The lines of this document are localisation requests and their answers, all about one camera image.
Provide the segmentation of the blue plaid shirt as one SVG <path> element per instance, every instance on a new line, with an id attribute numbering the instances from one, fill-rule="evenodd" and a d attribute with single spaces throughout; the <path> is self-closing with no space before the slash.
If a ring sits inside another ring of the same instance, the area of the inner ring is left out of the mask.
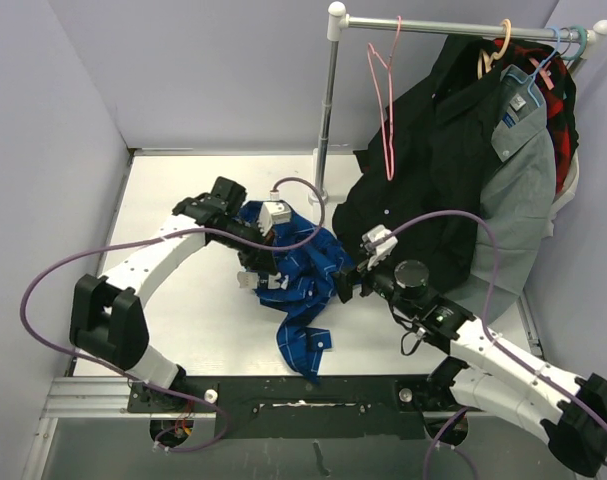
<path id="1" fill-rule="evenodd" d="M 318 381 L 323 352 L 331 349 L 332 339 L 327 329 L 315 328 L 311 323 L 336 295 L 332 274 L 354 265 L 341 243 L 325 228 L 302 247 L 275 252 L 277 273 L 260 275 L 257 289 L 252 289 L 260 304 L 285 314 L 277 333 L 277 347 L 294 372 L 307 380 Z M 277 288 L 275 276 L 289 276 L 286 290 Z"/>

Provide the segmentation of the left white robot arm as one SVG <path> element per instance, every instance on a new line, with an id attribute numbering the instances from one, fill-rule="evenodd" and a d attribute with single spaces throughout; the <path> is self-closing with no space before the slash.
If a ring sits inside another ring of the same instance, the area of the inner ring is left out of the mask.
<path id="1" fill-rule="evenodd" d="M 224 178 L 211 191 L 180 201 L 159 228 L 159 242 L 142 247 L 99 277 L 86 275 L 74 288 L 70 341 L 88 354 L 152 383 L 151 399 L 163 410 L 183 405 L 185 371 L 151 346 L 144 307 L 161 284 L 191 255 L 215 241 L 237 251 L 242 266 L 276 274 L 274 227 L 291 208 L 277 193 L 260 205 L 255 220 L 240 210 L 246 190 Z"/>

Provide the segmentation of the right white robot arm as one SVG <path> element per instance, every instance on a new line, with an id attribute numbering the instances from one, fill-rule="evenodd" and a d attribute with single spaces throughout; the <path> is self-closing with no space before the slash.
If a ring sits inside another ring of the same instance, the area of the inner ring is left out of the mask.
<path id="1" fill-rule="evenodd" d="M 407 260 L 345 267 L 332 274 L 339 299 L 356 286 L 386 301 L 393 319 L 446 356 L 428 384 L 431 402 L 482 410 L 542 440 L 574 473 L 593 478 L 607 459 L 607 380 L 583 378 L 521 349 L 429 284 L 429 271 Z"/>

